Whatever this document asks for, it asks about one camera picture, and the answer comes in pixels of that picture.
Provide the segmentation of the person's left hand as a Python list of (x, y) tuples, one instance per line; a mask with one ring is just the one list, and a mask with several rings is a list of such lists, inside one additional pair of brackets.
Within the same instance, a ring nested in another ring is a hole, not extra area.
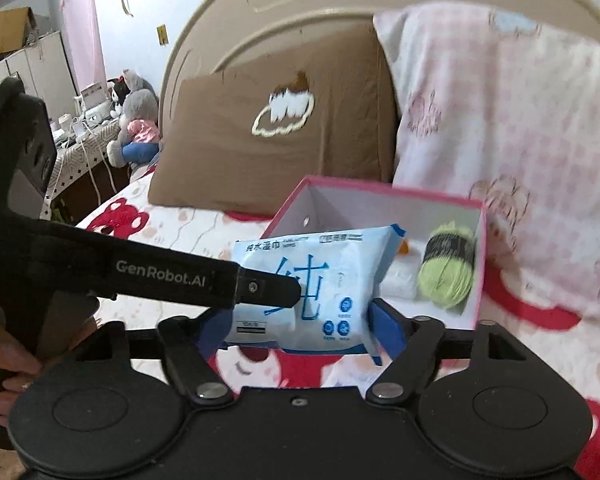
[(27, 351), (20, 342), (0, 326), (0, 372), (7, 377), (0, 382), (0, 426), (8, 426), (8, 416), (16, 400), (27, 391), (43, 373), (61, 362), (65, 355), (97, 330), (94, 318), (89, 318), (73, 337), (64, 354), (41, 361)]

